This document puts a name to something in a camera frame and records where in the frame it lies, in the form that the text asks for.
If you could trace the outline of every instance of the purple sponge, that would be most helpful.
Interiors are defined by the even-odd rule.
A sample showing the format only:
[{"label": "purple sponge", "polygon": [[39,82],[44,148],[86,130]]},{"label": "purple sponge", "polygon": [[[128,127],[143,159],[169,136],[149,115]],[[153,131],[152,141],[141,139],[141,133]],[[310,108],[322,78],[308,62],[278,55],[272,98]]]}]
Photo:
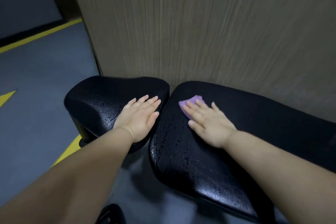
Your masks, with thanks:
[{"label": "purple sponge", "polygon": [[180,101],[178,103],[178,105],[180,106],[181,110],[183,111],[183,113],[190,119],[190,120],[193,120],[193,118],[191,118],[191,116],[189,114],[187,114],[186,111],[183,110],[183,106],[184,105],[187,105],[187,101],[193,103],[194,105],[196,104],[196,99],[198,99],[199,101],[201,101],[202,103],[204,103],[203,99],[202,99],[202,96],[194,96],[192,97],[191,99],[187,99],[187,100],[183,100],[183,101]]}]

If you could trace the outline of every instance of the wall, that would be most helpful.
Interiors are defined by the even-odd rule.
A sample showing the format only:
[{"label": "wall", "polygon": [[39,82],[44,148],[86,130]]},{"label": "wall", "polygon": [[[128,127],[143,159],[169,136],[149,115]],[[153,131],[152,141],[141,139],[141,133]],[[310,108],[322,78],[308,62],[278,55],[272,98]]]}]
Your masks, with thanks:
[{"label": "wall", "polygon": [[78,0],[101,72],[214,82],[336,122],[336,0]]},{"label": "wall", "polygon": [[0,39],[60,19],[54,0],[0,0]]}]

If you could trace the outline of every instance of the skin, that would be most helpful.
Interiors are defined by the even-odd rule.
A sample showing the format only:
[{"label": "skin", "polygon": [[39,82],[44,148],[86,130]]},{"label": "skin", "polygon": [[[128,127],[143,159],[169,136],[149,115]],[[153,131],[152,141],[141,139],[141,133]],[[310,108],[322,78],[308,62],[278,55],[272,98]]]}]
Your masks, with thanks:
[{"label": "skin", "polygon": [[196,101],[184,110],[205,142],[227,151],[259,184],[290,223],[336,223],[336,174],[238,131],[215,103]]},{"label": "skin", "polygon": [[[132,99],[114,128],[70,155],[0,208],[0,223],[95,223],[132,143],[153,127],[160,100]],[[226,150],[292,224],[336,223],[336,175],[238,131],[215,103],[184,110],[205,142]]]}]

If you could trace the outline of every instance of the seat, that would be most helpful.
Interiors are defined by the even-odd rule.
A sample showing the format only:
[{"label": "seat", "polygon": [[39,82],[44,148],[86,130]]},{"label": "seat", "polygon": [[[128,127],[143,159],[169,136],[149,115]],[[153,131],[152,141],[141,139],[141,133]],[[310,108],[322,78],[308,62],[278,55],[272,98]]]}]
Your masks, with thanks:
[{"label": "seat", "polygon": [[[169,84],[152,77],[93,76],[74,86],[65,96],[64,105],[82,136],[80,146],[85,146],[111,130],[128,101],[146,94],[149,94],[150,98],[158,96],[162,100],[157,108],[157,111],[161,111],[169,98]],[[153,130],[144,140],[134,143],[129,153],[144,146],[152,132]]]},{"label": "seat", "polygon": [[336,172],[335,123],[256,94],[184,82],[170,96],[149,143],[151,166],[163,184],[253,222],[288,223],[246,171],[187,126],[178,103],[194,95],[208,105],[214,101],[238,130]]}]

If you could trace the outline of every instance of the person's left arm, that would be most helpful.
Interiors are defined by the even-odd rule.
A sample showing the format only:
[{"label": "person's left arm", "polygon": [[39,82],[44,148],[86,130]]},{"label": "person's left arm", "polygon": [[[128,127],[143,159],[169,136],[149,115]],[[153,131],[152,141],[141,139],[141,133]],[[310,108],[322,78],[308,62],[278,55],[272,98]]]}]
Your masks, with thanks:
[{"label": "person's left arm", "polygon": [[132,143],[159,113],[157,97],[132,99],[114,128],[62,160],[0,208],[0,223],[95,223]]}]

